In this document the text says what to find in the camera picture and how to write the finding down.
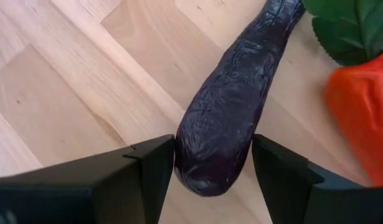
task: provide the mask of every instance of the black block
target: black block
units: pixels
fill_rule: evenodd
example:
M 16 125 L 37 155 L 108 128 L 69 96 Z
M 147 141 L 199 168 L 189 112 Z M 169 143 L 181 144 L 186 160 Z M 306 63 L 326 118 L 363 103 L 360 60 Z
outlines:
M 273 224 L 383 224 L 383 188 L 365 188 L 256 135 L 255 172 Z
M 173 170 L 174 136 L 0 178 L 0 220 L 158 223 Z

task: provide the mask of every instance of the leaf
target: leaf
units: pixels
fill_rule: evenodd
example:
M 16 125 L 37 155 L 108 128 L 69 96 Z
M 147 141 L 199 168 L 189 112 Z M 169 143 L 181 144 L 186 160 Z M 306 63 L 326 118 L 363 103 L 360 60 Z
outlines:
M 355 21 L 355 0 L 303 0 L 306 10 L 318 17 L 328 20 L 344 17 L 345 20 Z
M 383 0 L 303 0 L 318 41 L 340 65 L 383 53 Z
M 328 55 L 338 64 L 350 66 L 367 61 L 360 35 L 353 29 L 353 25 L 315 17 L 313 18 L 313 30 Z

